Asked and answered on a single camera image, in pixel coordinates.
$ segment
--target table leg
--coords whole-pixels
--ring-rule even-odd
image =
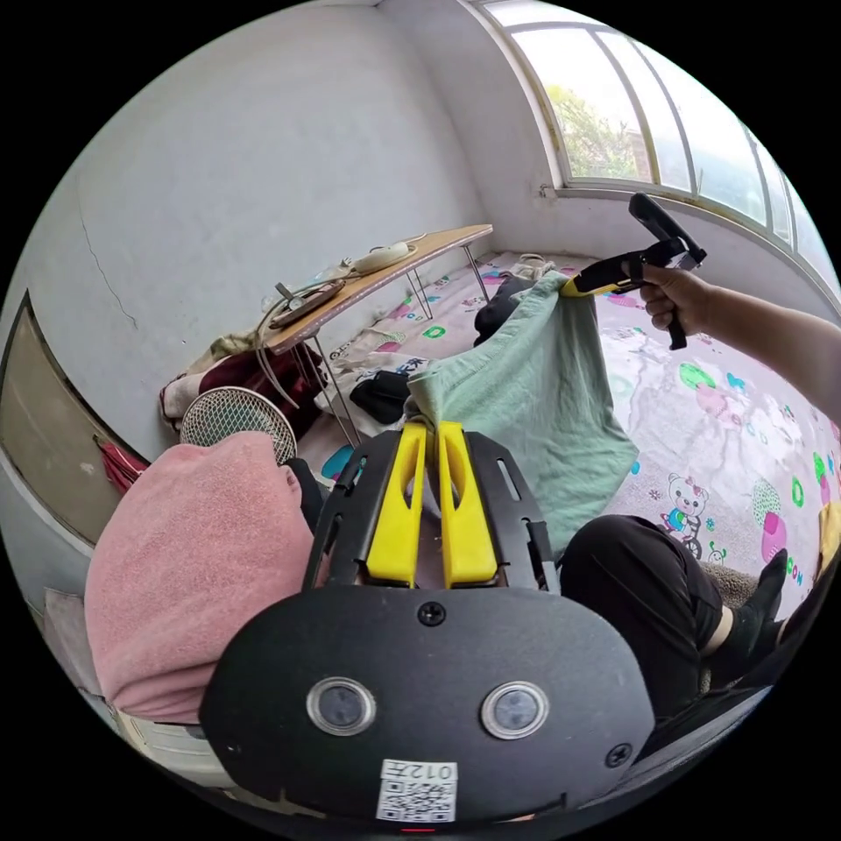
[[[309,356],[309,348],[307,347],[306,342],[301,342],[301,344],[304,346],[304,352],[307,356]],[[304,365],[303,359],[300,355],[300,345],[293,345],[292,356],[295,360],[295,367],[298,369],[298,373],[304,378],[304,382],[312,387],[313,381],[309,378],[309,371],[307,370],[307,366]]]
[[[412,293],[415,298],[418,299],[418,303],[420,303],[420,308],[423,310],[423,314],[432,321],[432,307],[429,304],[429,298],[427,298],[427,290],[423,288],[423,284],[421,283],[421,276],[418,274],[418,270],[414,270],[414,277],[418,281],[417,289],[414,288],[412,274],[410,272],[406,272],[406,277],[409,280],[409,286],[412,288]]]
[[[338,421],[339,426],[342,428],[344,432],[344,437],[348,439],[348,444],[351,447],[357,447],[359,444],[362,443],[362,436],[359,434],[356,425],[354,424],[352,418],[350,417],[350,410],[348,408],[348,404],[344,402],[344,395],[342,394],[342,389],[339,388],[339,384],[336,381],[336,375],[333,372],[333,367],[330,364],[329,356],[324,352],[324,348],[322,347],[321,342],[318,341],[318,336],[313,336],[313,341],[315,342],[315,347],[318,349],[318,352],[321,354],[322,359],[324,360],[324,367],[327,368],[327,373],[330,379],[333,381],[333,387],[336,389],[336,395],[339,398],[339,402],[342,404],[342,409],[344,409],[345,416],[348,419],[348,423],[350,424],[350,428],[353,430],[353,434],[357,439],[357,442],[354,443],[353,439],[348,435],[347,429],[344,428],[344,424],[342,423],[341,415],[336,411],[336,407],[333,405],[333,401],[330,398],[327,398],[330,407],[333,409],[333,416]],[[310,363],[313,365],[313,370],[315,370],[315,362],[313,362],[312,357],[309,358]]]
[[[476,275],[476,280],[479,281],[479,287],[482,290],[482,295],[484,295],[484,299],[486,301],[490,301],[491,298],[488,295],[488,290],[484,288],[484,281],[482,280],[482,274],[479,271],[479,267],[476,265],[476,260],[473,259],[472,253],[470,253],[470,246],[464,245],[464,253],[467,255],[467,259],[470,261],[470,268],[473,270],[473,273]]]

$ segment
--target pink blanket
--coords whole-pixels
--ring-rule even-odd
[[[129,489],[90,564],[85,621],[106,700],[197,723],[223,649],[300,590],[312,541],[268,435],[169,449]]]

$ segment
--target screw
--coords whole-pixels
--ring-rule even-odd
[[[418,609],[418,619],[427,628],[434,628],[436,625],[440,625],[446,617],[447,612],[444,610],[443,605],[437,602],[424,602]]]
[[[624,765],[630,758],[632,753],[632,748],[627,742],[623,742],[621,745],[616,745],[616,747],[611,748],[608,751],[607,756],[604,757],[604,763],[608,768],[618,768],[620,765]]]

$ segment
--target human arm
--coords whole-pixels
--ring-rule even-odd
[[[647,265],[640,290],[657,329],[675,317],[686,334],[706,333],[757,359],[841,426],[841,328],[690,272]]]

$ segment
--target mint green towel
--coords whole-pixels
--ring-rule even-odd
[[[565,280],[549,272],[490,339],[410,377],[406,404],[410,421],[455,421],[508,448],[556,553],[604,510],[638,455],[613,414],[595,301],[561,298]]]

